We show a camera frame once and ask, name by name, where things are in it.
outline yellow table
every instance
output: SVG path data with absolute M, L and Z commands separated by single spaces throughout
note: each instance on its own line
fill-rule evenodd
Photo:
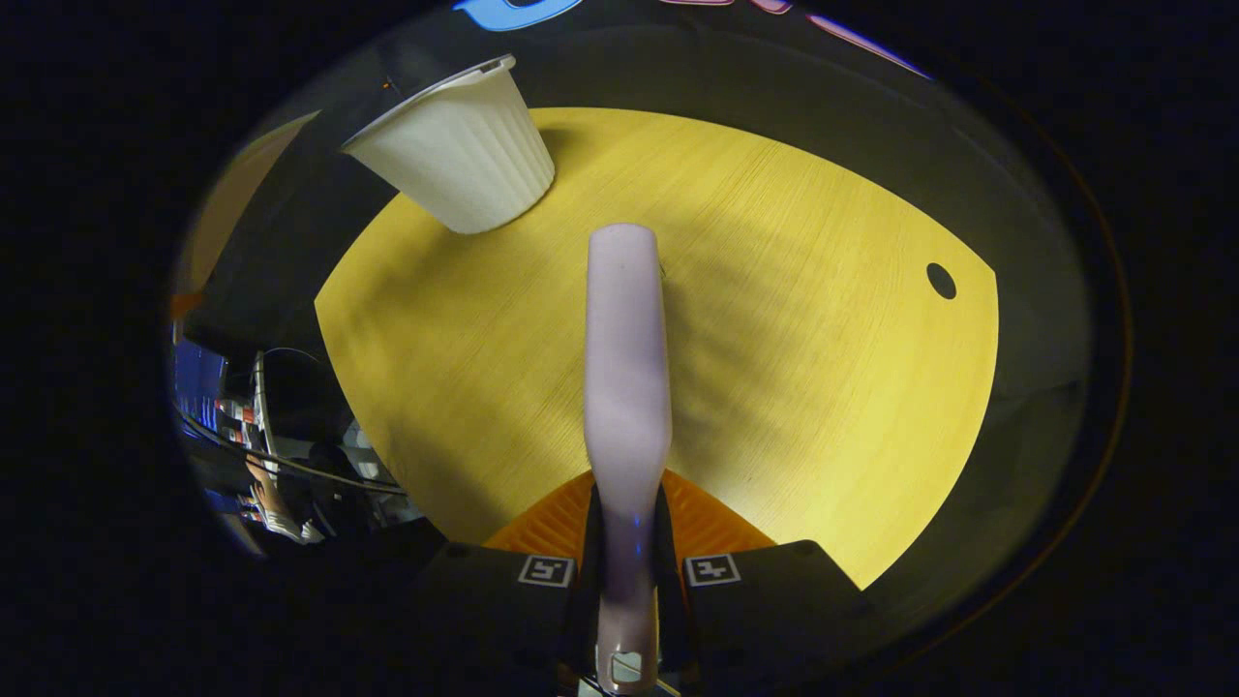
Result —
M 994 272 L 897 196 L 788 145 L 643 111 L 533 114 L 558 168 L 534 208 L 467 236 L 398 194 L 316 298 L 379 457 L 465 542 L 585 472 L 589 234 L 639 223 L 665 270 L 668 467 L 869 586 L 975 442 Z

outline desk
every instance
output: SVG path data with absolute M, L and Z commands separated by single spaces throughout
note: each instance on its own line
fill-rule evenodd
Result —
M 585 472 L 589 234 L 639 223 L 665 271 L 668 467 L 778 542 L 818 541 L 867 587 L 971 452 L 994 272 L 913 206 L 788 145 L 642 111 L 533 115 L 558 168 L 534 208 L 470 236 L 396 196 L 316 297 L 384 464 L 465 542 Z

